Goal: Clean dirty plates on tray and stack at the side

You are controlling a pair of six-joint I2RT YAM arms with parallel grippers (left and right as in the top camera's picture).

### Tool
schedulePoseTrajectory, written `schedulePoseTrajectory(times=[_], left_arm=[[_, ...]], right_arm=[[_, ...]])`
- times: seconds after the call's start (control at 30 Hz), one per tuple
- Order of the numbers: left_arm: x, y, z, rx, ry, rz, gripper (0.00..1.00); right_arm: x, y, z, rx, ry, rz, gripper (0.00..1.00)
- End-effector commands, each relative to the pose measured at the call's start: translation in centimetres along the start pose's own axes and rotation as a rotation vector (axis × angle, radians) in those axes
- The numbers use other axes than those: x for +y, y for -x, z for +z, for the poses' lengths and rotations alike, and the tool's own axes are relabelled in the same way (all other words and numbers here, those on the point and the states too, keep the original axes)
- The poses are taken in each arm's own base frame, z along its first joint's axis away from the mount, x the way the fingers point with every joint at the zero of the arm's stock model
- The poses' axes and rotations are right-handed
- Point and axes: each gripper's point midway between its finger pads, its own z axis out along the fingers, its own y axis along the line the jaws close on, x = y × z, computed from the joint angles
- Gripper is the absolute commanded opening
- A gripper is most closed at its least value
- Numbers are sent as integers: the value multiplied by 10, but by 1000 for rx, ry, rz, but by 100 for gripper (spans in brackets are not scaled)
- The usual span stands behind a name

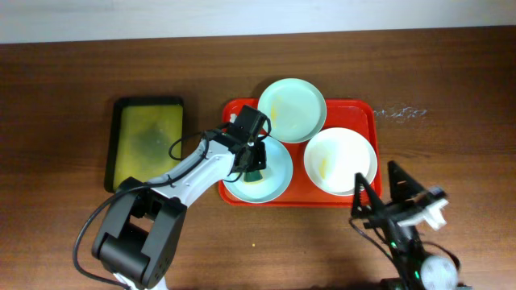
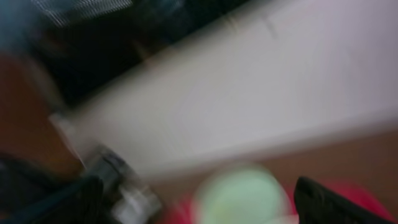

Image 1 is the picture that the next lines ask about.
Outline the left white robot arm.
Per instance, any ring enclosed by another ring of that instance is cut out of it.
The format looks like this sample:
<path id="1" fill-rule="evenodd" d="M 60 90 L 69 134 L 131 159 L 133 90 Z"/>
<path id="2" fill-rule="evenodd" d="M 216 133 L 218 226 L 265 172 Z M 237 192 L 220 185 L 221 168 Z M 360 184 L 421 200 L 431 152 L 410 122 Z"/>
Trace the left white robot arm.
<path id="1" fill-rule="evenodd" d="M 244 106 L 235 121 L 203 131 L 195 151 L 170 171 L 147 182 L 125 179 L 91 215 L 106 211 L 91 252 L 114 275 L 108 284 L 164 289 L 187 209 L 230 174 L 263 169 L 271 129 L 265 114 Z"/>

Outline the white plate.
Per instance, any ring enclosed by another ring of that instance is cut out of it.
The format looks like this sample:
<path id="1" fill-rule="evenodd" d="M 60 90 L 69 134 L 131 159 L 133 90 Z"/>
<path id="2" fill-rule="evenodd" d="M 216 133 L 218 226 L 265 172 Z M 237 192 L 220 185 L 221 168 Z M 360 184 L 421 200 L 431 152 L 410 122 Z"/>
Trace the white plate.
<path id="1" fill-rule="evenodd" d="M 303 163 L 317 188 L 340 197 L 354 193 L 357 173 L 371 184 L 378 169 L 372 144 L 360 133 L 342 127 L 317 133 L 306 145 Z"/>

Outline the green yellow sponge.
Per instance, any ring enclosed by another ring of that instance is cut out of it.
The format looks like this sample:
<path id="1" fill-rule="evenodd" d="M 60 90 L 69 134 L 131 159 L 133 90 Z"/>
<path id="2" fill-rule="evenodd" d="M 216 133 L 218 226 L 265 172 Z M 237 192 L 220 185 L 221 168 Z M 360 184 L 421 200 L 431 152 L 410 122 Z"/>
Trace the green yellow sponge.
<path id="1" fill-rule="evenodd" d="M 243 181 L 246 183 L 253 183 L 261 180 L 263 180 L 263 173 L 261 170 L 246 172 L 243 177 Z"/>

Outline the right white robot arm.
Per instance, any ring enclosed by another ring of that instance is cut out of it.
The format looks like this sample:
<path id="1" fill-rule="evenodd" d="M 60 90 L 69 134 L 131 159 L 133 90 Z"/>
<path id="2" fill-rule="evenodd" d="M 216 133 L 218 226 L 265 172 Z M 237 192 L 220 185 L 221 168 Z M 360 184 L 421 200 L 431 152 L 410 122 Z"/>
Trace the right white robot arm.
<path id="1" fill-rule="evenodd" d="M 433 230 L 446 225 L 442 210 L 447 194 L 425 188 L 396 162 L 388 162 L 391 201 L 384 203 L 365 177 L 355 174 L 350 226 L 393 264 L 398 277 L 380 282 L 382 289 L 466 289 L 459 281 L 461 263 L 448 249 L 423 241 L 422 222 Z"/>

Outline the light blue plate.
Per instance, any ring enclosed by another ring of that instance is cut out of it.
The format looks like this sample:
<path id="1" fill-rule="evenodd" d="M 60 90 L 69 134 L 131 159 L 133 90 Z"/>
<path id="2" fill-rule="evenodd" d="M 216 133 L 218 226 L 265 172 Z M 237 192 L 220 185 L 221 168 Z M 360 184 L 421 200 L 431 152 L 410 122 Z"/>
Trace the light blue plate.
<path id="1" fill-rule="evenodd" d="M 232 183 L 239 174 L 230 174 L 230 182 L 223 185 L 231 195 L 247 203 L 259 204 L 278 198 L 288 187 L 293 178 L 293 161 L 286 147 L 274 138 L 264 140 L 266 168 L 260 170 L 261 179 L 253 182 L 241 176 Z"/>
<path id="2" fill-rule="evenodd" d="M 261 94 L 257 108 L 270 119 L 270 135 L 283 143 L 311 139 L 327 119 L 322 93 L 310 82 L 298 78 L 273 82 Z"/>

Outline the light blue plate top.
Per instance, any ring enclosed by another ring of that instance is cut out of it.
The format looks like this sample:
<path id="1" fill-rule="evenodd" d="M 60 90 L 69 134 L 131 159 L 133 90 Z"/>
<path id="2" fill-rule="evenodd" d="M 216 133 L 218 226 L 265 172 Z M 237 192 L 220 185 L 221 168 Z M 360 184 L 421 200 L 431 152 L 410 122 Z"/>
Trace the light blue plate top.
<path id="1" fill-rule="evenodd" d="M 327 119 L 322 93 L 310 82 L 298 78 L 273 82 L 261 94 L 257 108 L 270 119 L 270 135 L 283 143 L 311 139 Z"/>

